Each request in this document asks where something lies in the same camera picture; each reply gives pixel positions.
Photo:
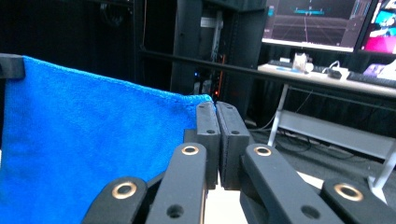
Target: table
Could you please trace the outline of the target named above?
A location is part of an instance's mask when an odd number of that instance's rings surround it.
[[[376,176],[369,176],[368,185],[375,196],[386,202],[382,188],[396,165],[396,139],[292,113],[284,110],[283,105],[288,90],[299,90],[292,87],[294,82],[308,87],[337,89],[357,94],[361,93],[372,97],[388,98],[391,100],[396,99],[396,89],[350,81],[347,80],[347,73],[343,74],[340,79],[335,79],[321,73],[311,72],[309,74],[304,74],[289,68],[278,67],[271,64],[261,65],[258,67],[258,70],[271,77],[279,77],[280,80],[287,80],[283,86],[268,145],[272,146],[274,144],[276,131],[278,127],[281,127],[384,159],[383,169]],[[374,106],[363,102],[360,104]],[[396,112],[395,108],[386,109]]]

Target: monitor screen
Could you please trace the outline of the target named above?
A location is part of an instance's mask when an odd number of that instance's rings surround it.
[[[267,0],[262,42],[352,52],[372,0]]]
[[[361,49],[396,54],[396,0],[379,0]]]

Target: wire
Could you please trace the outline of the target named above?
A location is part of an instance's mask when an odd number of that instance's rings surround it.
[[[276,113],[272,116],[272,118],[270,119],[270,121],[268,121],[268,123],[266,123],[264,126],[258,128],[258,129],[248,129],[251,132],[267,132],[267,131],[271,131],[271,128],[267,129],[267,127],[271,124],[271,122],[274,120]]]
[[[306,103],[306,101],[308,100],[308,98],[311,96],[313,90],[311,90],[311,92],[309,92],[309,94],[305,97],[305,100],[301,103],[301,105],[297,108],[297,110],[295,111],[295,113],[299,112],[300,109],[303,107],[303,105]]]
[[[333,68],[337,64],[337,67],[340,67],[340,61],[335,61],[332,64],[330,64],[329,68]]]
[[[361,120],[359,120],[359,122],[358,122],[358,127],[363,127],[364,123],[365,123],[367,120],[369,120],[369,119],[373,116],[373,114],[375,114],[376,111],[378,111],[378,108],[371,107],[371,108],[370,108],[370,112],[368,113],[368,115],[364,116],[364,118],[362,118]]]
[[[312,144],[307,136],[305,136],[304,139],[301,139],[299,138],[298,135],[292,135],[291,133],[286,133],[285,130],[282,130],[281,133],[286,136],[286,138],[291,144],[299,145],[299,146],[308,146],[308,148],[312,147]]]
[[[280,144],[280,142],[278,140],[275,140],[275,142],[276,142],[276,145],[279,146],[280,148],[285,149],[287,151],[292,151],[292,152],[301,153],[301,152],[306,152],[307,150],[311,149],[311,145],[308,145],[306,148],[304,148],[302,150],[293,150],[291,148],[287,148],[287,147],[283,146],[282,144]]]
[[[326,150],[324,150],[323,148],[320,148],[320,147],[314,147],[314,149],[316,149],[317,151],[320,151],[320,152],[322,152],[322,153],[324,153],[324,154],[326,154],[326,155],[328,155],[330,157],[336,158],[337,160],[340,160],[340,161],[346,161],[346,160],[349,160],[349,159],[355,157],[354,154],[351,154],[351,155],[346,156],[346,157],[337,156],[337,155],[334,155],[333,153],[331,153],[329,151],[326,151]]]
[[[337,65],[337,67],[340,67],[340,61],[335,61],[335,62],[331,63],[329,67],[323,68],[321,73],[325,73],[327,70],[333,68],[335,65]]]

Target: blue microfiber cloth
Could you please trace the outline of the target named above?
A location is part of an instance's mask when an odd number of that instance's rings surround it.
[[[79,223],[111,180],[165,171],[211,101],[23,59],[6,85],[0,223]]]

